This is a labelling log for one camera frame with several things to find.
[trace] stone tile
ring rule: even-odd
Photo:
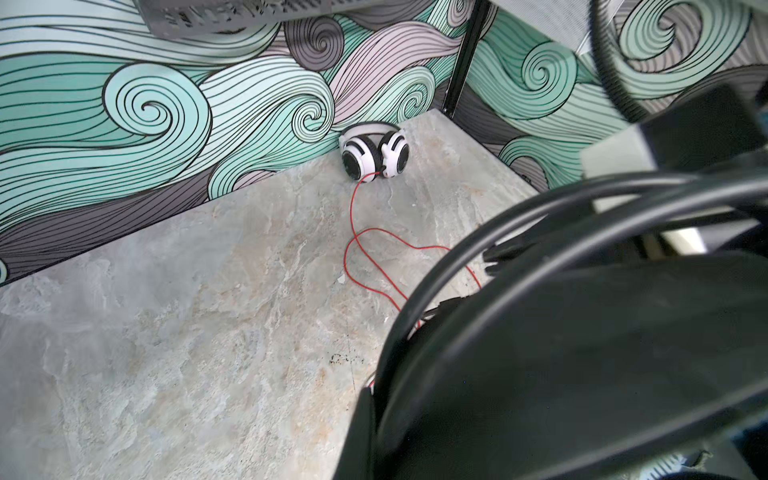
[[[451,246],[534,194],[436,111],[405,128],[359,229]],[[0,478],[330,478],[396,316],[338,280],[353,188],[334,151],[0,289]],[[362,241],[406,294],[441,255]]]

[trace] metal grille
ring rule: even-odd
[[[135,0],[153,35],[179,38],[364,8],[382,0]]]

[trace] metal bar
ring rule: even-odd
[[[472,9],[472,16],[469,17],[467,32],[464,34],[462,47],[458,51],[456,66],[453,68],[451,79],[448,82],[448,91],[445,93],[445,100],[442,104],[442,113],[448,118],[453,118],[458,105],[458,99],[462,96],[464,82],[467,80],[469,66],[472,64],[472,57],[475,55],[475,49],[480,41],[482,27],[485,24],[485,18],[491,9],[491,3],[488,0],[476,0],[475,7]]]

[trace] wall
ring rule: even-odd
[[[0,283],[422,113],[468,0],[169,41],[131,0],[0,6]]]
[[[454,120],[539,191],[578,180],[581,149],[627,123],[589,54],[577,57],[507,12],[494,15]],[[627,0],[613,25],[621,77],[650,111],[718,81],[751,98],[768,78],[768,16],[739,3]]]

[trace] headphones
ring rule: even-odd
[[[381,136],[376,143],[373,136]],[[339,149],[344,170],[354,181],[378,172],[386,178],[402,173],[408,163],[408,141],[405,132],[395,124],[369,121],[346,128],[339,136]],[[378,175],[366,178],[366,183]]]

